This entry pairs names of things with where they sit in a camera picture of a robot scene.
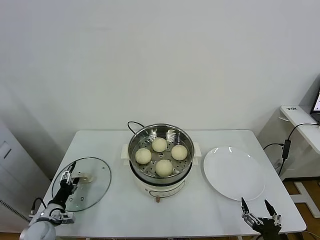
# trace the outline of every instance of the white plate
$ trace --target white plate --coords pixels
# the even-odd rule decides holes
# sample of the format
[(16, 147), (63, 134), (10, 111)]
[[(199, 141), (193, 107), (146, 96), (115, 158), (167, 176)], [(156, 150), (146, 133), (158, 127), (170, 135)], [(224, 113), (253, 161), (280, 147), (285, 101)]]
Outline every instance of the white plate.
[(209, 183), (227, 198), (250, 201), (265, 189), (266, 176), (257, 161), (232, 146), (216, 147), (203, 160)]

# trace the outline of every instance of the white wall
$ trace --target white wall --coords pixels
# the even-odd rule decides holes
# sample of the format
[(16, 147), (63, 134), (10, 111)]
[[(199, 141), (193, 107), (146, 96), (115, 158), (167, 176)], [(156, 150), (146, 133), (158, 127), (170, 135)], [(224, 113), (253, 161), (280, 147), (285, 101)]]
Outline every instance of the white wall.
[(1, 117), (37, 149), (39, 165), (51, 164), (49, 176), (80, 129), (136, 120), (258, 134), (319, 73), (319, 8), (316, 0), (2, 0), (0, 82), (12, 104), (0, 104)]

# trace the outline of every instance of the white cabinet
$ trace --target white cabinet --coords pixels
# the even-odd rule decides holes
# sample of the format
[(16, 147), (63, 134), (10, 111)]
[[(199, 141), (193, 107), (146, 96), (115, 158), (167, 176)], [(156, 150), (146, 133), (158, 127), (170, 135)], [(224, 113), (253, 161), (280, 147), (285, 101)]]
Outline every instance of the white cabinet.
[(0, 232), (21, 232), (35, 198), (43, 197), (49, 179), (0, 121)]

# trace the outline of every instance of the table leg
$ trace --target table leg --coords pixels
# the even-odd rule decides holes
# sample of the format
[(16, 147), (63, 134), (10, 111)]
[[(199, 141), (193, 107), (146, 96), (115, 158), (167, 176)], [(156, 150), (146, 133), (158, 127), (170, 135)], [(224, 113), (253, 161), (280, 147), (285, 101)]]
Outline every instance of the table leg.
[(306, 204), (312, 213), (314, 218), (320, 218), (320, 211), (317, 208), (315, 202), (312, 200), (311, 196), (309, 195), (308, 191), (300, 181), (294, 182), (295, 187), (298, 189), (300, 194), (293, 194), (290, 195), (292, 201), (295, 204)]

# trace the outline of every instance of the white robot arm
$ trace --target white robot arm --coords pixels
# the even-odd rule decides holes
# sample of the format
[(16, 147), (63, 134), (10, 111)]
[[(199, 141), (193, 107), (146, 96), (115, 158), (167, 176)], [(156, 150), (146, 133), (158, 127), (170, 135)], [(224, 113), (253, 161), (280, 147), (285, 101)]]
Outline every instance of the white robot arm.
[(74, 214), (65, 211), (67, 199), (76, 191), (79, 182), (79, 178), (72, 178), (71, 175), (75, 166), (76, 162), (64, 171), (59, 182), (60, 189), (49, 201), (47, 208), (36, 215), (31, 215), (33, 218), (28, 227), (22, 231), (20, 240), (55, 240), (55, 226), (75, 222)]

